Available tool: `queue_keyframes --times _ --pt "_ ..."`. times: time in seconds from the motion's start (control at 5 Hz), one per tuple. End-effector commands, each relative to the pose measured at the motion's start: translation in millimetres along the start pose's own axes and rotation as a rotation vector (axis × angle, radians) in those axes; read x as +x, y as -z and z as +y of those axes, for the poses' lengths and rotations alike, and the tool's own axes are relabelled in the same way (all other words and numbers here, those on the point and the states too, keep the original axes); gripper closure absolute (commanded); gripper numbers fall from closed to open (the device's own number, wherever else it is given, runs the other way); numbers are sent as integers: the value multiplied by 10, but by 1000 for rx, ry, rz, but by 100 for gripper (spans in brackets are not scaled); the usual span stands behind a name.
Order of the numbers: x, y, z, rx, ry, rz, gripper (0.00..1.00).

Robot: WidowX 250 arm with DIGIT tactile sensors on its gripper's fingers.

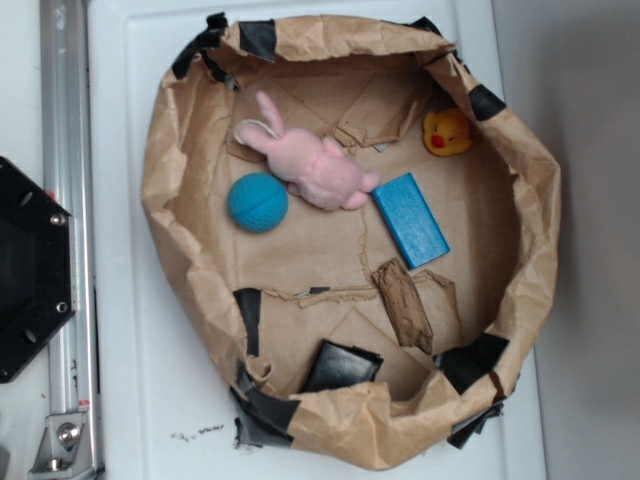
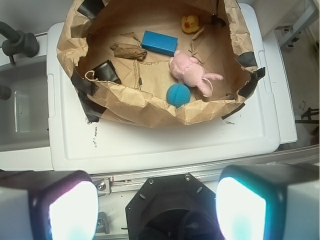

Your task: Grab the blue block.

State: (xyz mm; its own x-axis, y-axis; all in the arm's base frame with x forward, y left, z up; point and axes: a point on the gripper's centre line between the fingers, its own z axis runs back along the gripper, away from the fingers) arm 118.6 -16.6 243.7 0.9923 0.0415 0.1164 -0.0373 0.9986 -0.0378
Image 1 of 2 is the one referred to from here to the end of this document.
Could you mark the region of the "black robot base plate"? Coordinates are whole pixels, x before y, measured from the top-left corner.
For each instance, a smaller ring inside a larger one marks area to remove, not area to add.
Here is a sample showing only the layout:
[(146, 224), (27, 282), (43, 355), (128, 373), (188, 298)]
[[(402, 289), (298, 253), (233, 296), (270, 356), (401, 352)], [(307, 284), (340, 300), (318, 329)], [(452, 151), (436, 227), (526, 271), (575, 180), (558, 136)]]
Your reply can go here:
[(71, 216), (1, 159), (1, 382), (14, 381), (72, 316)]

